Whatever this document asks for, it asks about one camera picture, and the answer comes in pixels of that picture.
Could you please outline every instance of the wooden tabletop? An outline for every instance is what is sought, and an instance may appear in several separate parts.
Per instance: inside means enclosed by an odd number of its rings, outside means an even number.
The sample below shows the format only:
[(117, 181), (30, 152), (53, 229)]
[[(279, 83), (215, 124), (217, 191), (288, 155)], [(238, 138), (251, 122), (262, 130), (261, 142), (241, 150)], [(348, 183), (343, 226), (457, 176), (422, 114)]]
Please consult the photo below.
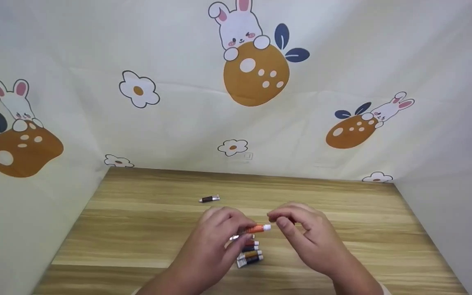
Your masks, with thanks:
[[(202, 204), (199, 198), (219, 194)], [(326, 213), (349, 250), (393, 295), (467, 294), (391, 184), (111, 168), (56, 254), (36, 295), (130, 295), (170, 265), (202, 212), (240, 209), (258, 223), (289, 202)], [(233, 267), (208, 295), (334, 294), (273, 226), (264, 260)]]

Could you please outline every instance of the orange egg with white dots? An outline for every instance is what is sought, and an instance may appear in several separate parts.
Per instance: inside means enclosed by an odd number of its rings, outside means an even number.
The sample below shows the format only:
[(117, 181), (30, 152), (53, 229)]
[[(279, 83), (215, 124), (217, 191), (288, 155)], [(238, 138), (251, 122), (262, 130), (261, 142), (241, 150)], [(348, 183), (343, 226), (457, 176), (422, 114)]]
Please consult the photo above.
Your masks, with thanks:
[(283, 54), (269, 45), (257, 49), (252, 42), (238, 47), (238, 57), (223, 70), (225, 88), (242, 106), (255, 107), (276, 97), (289, 81), (289, 66)]

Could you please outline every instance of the printed backdrop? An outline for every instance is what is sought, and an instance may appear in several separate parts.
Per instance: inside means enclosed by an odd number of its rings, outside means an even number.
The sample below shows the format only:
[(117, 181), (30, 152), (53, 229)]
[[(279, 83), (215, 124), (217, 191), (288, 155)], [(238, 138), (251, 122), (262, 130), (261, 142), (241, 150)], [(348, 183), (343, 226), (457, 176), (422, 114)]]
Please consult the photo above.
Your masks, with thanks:
[(0, 182), (98, 162), (472, 174), (472, 0), (0, 0)]

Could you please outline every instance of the bunny face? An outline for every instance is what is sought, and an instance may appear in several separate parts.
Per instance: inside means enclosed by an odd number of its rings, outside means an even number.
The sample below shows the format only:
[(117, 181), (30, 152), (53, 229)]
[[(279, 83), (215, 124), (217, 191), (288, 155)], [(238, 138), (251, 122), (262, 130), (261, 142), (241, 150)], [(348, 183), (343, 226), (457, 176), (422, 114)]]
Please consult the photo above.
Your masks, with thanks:
[(32, 121), (36, 117), (27, 100), (28, 82), (19, 79), (14, 83), (14, 91), (8, 91), (0, 81), (0, 101), (16, 120)]
[(254, 41), (263, 31), (256, 15), (251, 12), (251, 0), (236, 0), (236, 10), (229, 11), (221, 2), (209, 7), (209, 16), (220, 25), (221, 45), (224, 49), (237, 48)]
[(397, 112), (406, 109), (414, 104), (414, 99), (403, 100), (407, 96), (405, 92), (398, 92), (390, 102), (384, 103), (371, 111), (378, 122), (385, 122)]

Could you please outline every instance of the cream backdrop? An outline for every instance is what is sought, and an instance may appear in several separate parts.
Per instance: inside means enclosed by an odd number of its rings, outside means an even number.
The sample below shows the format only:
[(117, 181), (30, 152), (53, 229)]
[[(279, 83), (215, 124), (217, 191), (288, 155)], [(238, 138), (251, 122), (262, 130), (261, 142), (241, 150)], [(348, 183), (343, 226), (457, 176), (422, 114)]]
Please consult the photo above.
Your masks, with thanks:
[[(434, 196), (414, 190), (472, 174), (472, 0), (211, 4), (0, 0), (0, 80), (28, 80), (65, 147), (24, 181), (85, 179), (77, 166), (94, 187), (105, 165), (394, 181), (472, 293), (457, 264), (472, 247), (452, 254), (454, 231), (433, 226), (450, 197), (425, 211)], [(357, 109), (379, 118), (347, 121)], [(93, 190), (77, 192), (81, 210)]]
[[(107, 171), (68, 69), (51, 54), (50, 48), (43, 46), (41, 35), (21, 25), (19, 12), (0, 2), (0, 81), (8, 90), (2, 99), (25, 102), (11, 93), (14, 82), (25, 79), (32, 112), (62, 142), (63, 151), (30, 177), (0, 172), (0, 295), (32, 292)], [(5, 100), (11, 109), (20, 109), (16, 101)], [(7, 122), (0, 138), (11, 136), (15, 120), (2, 101), (0, 114), (0, 131)], [(4, 145), (0, 142), (2, 151), (23, 151), (14, 153), (9, 166), (12, 169), (5, 172), (23, 176), (32, 163), (37, 163), (40, 154), (58, 150), (58, 145), (48, 142), (46, 131), (39, 135), (41, 141), (32, 136), (40, 129), (28, 127), (21, 132), (28, 138), (3, 141)], [(38, 154), (28, 153), (34, 146), (39, 146)], [(11, 162), (8, 157), (2, 160)]]

